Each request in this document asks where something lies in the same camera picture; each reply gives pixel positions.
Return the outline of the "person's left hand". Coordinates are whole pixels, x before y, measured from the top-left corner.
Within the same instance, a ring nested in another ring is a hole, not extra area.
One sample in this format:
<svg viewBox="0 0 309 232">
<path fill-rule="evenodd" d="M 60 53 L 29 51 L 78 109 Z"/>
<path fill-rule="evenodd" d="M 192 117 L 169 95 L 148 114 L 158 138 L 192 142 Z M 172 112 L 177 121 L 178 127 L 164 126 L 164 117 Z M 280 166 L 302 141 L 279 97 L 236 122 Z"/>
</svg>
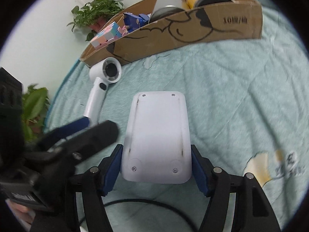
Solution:
<svg viewBox="0 0 309 232">
<path fill-rule="evenodd" d="M 11 211 L 22 221 L 26 222 L 27 224 L 32 224 L 34 221 L 35 214 L 31 209 L 26 206 L 17 204 L 12 202 L 11 200 L 6 201 L 8 207 Z"/>
</svg>

